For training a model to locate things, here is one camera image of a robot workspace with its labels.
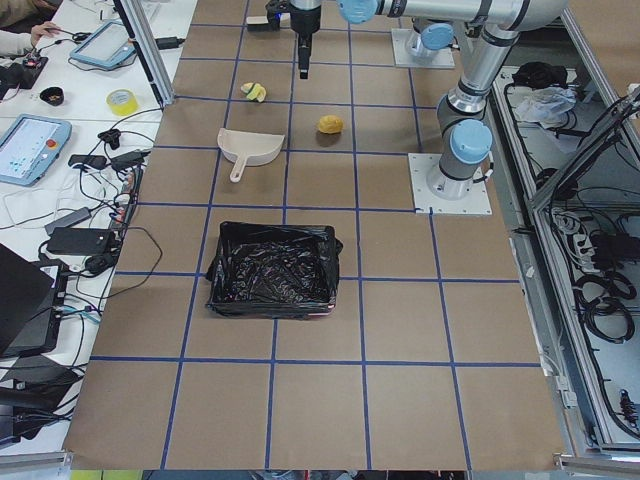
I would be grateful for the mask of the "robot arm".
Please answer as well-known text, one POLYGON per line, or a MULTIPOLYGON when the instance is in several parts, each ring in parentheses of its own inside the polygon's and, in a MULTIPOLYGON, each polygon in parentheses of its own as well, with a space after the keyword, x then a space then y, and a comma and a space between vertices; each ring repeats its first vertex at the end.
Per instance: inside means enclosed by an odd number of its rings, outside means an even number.
MULTIPOLYGON (((342 18, 351 24, 362 24, 383 12, 383 1, 338 1, 342 18)), ((280 29, 283 14, 290 16, 291 29, 296 33, 299 77, 307 79, 312 56, 313 35, 321 25, 321 1, 269 1, 265 5, 267 25, 271 30, 280 29)), ((427 20, 419 25, 421 18, 413 19, 416 40, 409 43, 410 53, 439 51, 453 44, 453 27, 444 22, 427 20)))
POLYGON ((480 120, 486 97, 504 61, 523 31, 548 25, 567 7, 565 1, 341 1, 349 23, 361 24, 375 15, 411 16, 462 21, 482 26, 471 60, 437 109, 443 137, 439 163, 426 175, 427 186, 445 200, 464 198, 479 165, 491 151, 493 137, 480 120))

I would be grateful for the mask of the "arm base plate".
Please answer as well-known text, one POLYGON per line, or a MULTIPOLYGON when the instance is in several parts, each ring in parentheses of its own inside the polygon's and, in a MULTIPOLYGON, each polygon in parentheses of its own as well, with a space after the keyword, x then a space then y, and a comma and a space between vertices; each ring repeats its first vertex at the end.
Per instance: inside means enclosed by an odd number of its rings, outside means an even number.
POLYGON ((484 172, 477 166, 470 179, 458 181, 440 169, 437 153, 408 155, 414 211, 417 214, 490 216, 492 208, 484 172))
POLYGON ((455 61, 450 47, 439 50, 426 48, 413 29, 391 30, 396 67, 453 70, 455 61))

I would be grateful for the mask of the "person's hand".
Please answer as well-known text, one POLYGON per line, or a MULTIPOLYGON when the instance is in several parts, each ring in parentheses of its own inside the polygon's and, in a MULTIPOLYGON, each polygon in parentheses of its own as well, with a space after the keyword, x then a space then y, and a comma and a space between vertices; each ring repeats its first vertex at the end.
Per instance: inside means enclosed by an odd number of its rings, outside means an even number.
POLYGON ((60 32, 60 27, 51 21, 43 22, 35 25, 30 31, 30 41, 33 47, 36 47, 42 38, 53 38, 60 32))

